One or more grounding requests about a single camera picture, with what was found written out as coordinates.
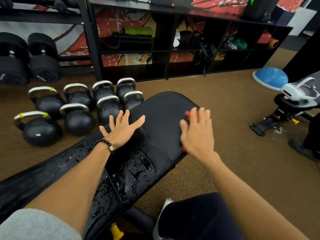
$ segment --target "kettlebell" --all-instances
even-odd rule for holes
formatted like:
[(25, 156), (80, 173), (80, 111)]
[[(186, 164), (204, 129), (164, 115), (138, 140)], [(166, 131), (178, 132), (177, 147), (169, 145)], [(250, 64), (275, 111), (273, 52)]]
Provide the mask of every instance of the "kettlebell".
[[(81, 87), (84, 89), (84, 91), (74, 91), (72, 93), (69, 92), (70, 88), (74, 88), (74, 87)], [(94, 99), (91, 97), (91, 93), (89, 88), (81, 83), (71, 83), (66, 85), (63, 88), (63, 93), (64, 96), (66, 96), (66, 103), (67, 104), (75, 104), (75, 103), (79, 103), (79, 104), (84, 104), (86, 105), (90, 111), (94, 110), (95, 107), (95, 103), (94, 103)]]
[(127, 92), (123, 97), (123, 110), (126, 111), (127, 109), (133, 109), (137, 107), (144, 101), (144, 96), (141, 91), (132, 91)]
[(115, 95), (115, 90), (113, 88), (112, 82), (108, 80), (102, 80), (96, 82), (92, 86), (92, 93), (94, 101), (98, 103), (98, 101), (103, 97)]
[(121, 78), (117, 82), (117, 93), (116, 95), (120, 99), (120, 103), (124, 104), (124, 96), (128, 92), (132, 92), (136, 90), (136, 81), (131, 77)]
[(109, 124), (109, 116), (112, 115), (114, 122), (120, 112), (120, 100), (116, 95), (101, 98), (97, 103), (98, 120), (102, 125)]
[(60, 108), (60, 114), (64, 119), (66, 130), (71, 135), (84, 136), (94, 129), (94, 117), (84, 104), (65, 104)]
[[(38, 91), (48, 90), (53, 94), (44, 95), (41, 97), (36, 97), (35, 93)], [(34, 103), (34, 107), (38, 111), (47, 112), (53, 120), (61, 119), (61, 114), (59, 109), (62, 105), (65, 105), (66, 102), (62, 99), (60, 94), (53, 87), (41, 86), (31, 88), (28, 91), (31, 101)]]
[[(26, 124), (21, 121), (21, 119), (31, 116), (37, 116), (38, 118)], [(31, 111), (20, 113), (14, 117), (13, 122), (22, 131), (24, 140), (35, 147), (53, 145), (62, 137), (60, 125), (46, 112)]]

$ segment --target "balance ball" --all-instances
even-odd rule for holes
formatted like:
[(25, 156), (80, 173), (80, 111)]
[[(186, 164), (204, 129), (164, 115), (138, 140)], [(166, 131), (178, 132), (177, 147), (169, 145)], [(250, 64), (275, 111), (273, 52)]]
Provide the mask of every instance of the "balance ball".
[(280, 92), (280, 88), (288, 83), (288, 76), (275, 67), (265, 67), (252, 73), (252, 78), (262, 86)]

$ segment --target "speckled floor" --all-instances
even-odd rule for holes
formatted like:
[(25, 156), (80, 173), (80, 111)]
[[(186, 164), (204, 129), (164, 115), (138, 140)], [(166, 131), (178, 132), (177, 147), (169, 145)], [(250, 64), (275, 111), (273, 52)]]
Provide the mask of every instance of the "speckled floor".
[[(278, 49), (269, 66), (283, 68), (294, 52)], [(287, 145), (290, 138), (303, 140), (308, 124), (282, 125), (287, 132), (273, 130), (258, 137), (249, 128), (274, 111), (274, 91), (263, 88), (251, 78), (252, 70), (156, 80), (137, 84), (146, 98), (164, 92), (182, 93), (201, 107), (211, 110), (215, 149), (225, 164), (290, 222), (312, 240), (320, 236), (320, 172), (314, 162), (296, 154)], [(62, 78), (54, 87), (61, 91), (68, 83), (91, 86), (93, 75)], [(0, 180), (35, 165), (81, 138), (65, 134), (57, 144), (47, 148), (27, 145), (12, 118), (20, 112), (33, 110), (27, 91), (43, 85), (36, 81), (26, 87), (0, 86)], [(136, 206), (156, 218), (167, 197), (174, 201), (216, 191), (210, 175), (192, 156), (187, 156), (174, 170), (149, 190)]]

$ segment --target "black beaded bracelet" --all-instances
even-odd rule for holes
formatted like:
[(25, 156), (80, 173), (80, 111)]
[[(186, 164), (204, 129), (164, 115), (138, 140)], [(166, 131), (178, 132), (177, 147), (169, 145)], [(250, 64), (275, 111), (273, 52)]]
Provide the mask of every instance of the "black beaded bracelet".
[(96, 140), (96, 142), (93, 144), (93, 148), (95, 148), (95, 146), (99, 143), (99, 142), (103, 142), (103, 143), (106, 143), (111, 151), (111, 154), (113, 154), (115, 152), (115, 150), (113, 149), (112, 147), (112, 144), (106, 140), (106, 139), (99, 139), (99, 140)]

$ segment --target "ribbed gray sleeve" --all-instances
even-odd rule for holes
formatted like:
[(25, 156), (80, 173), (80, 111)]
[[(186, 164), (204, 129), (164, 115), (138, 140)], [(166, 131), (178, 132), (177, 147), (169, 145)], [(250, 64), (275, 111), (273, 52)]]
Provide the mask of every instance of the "ribbed gray sleeve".
[(1, 240), (81, 240), (64, 221), (42, 210), (21, 209), (0, 225)]

